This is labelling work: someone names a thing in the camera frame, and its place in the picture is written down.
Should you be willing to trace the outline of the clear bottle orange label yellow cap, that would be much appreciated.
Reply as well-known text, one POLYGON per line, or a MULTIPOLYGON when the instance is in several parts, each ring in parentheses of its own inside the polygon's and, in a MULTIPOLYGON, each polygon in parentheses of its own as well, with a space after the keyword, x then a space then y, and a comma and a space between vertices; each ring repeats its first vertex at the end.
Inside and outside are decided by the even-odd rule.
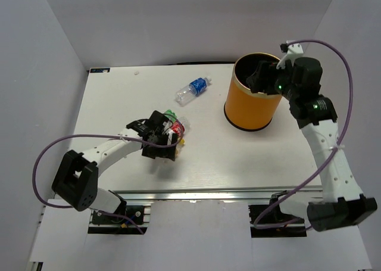
POLYGON ((176 157, 179 156, 184 146, 185 146, 185 139, 182 138, 181 141, 176 146, 176 157))

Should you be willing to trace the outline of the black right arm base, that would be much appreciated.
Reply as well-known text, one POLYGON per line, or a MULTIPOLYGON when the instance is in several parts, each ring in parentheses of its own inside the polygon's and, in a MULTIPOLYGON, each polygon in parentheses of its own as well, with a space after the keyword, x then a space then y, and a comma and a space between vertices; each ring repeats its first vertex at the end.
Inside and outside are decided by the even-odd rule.
POLYGON ((280 196, 286 195, 286 191, 273 194, 268 204, 249 205, 249 218, 251 224, 251 238, 301 238, 307 236, 307 230, 303 219, 295 222, 295 225, 287 225, 286 222, 296 219, 290 214, 283 214, 280 207, 266 214, 260 221, 259 225, 281 224, 280 227, 272 229, 257 229, 254 227, 254 220, 262 213, 270 204, 275 203, 280 196))

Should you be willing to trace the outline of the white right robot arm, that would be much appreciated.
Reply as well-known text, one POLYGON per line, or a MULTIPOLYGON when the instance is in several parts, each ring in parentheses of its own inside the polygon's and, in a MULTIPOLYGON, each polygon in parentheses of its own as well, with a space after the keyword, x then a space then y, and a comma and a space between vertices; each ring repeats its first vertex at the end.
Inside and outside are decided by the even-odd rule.
POLYGON ((260 61, 246 82, 252 93, 280 95, 306 138, 320 176, 323 200, 309 202, 307 219, 317 232, 358 225, 377 210, 356 183, 339 139, 337 114, 332 101, 320 93, 323 73, 315 58, 287 60, 277 68, 260 61))

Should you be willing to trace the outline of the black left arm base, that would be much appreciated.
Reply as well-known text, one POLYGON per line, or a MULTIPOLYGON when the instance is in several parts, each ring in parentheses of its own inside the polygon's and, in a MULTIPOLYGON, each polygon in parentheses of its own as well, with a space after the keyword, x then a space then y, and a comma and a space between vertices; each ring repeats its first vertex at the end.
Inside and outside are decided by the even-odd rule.
POLYGON ((150 204, 138 204, 136 201, 126 206, 124 214, 132 219, 110 217, 96 211, 92 211, 88 226, 88 234, 97 235, 143 235, 149 225, 151 215, 150 204))

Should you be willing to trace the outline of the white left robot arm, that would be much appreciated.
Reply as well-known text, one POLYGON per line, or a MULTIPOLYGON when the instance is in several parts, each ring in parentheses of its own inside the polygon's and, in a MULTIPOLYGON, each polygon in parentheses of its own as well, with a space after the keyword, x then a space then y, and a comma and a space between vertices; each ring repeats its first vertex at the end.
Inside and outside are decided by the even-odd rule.
POLYGON ((156 159, 176 159, 185 128, 170 111, 154 111, 148 119, 135 120, 117 135, 82 152, 66 152, 52 183, 52 190, 77 211, 91 209, 118 223, 127 216, 127 202, 98 186, 98 179, 116 162, 134 152, 156 159))

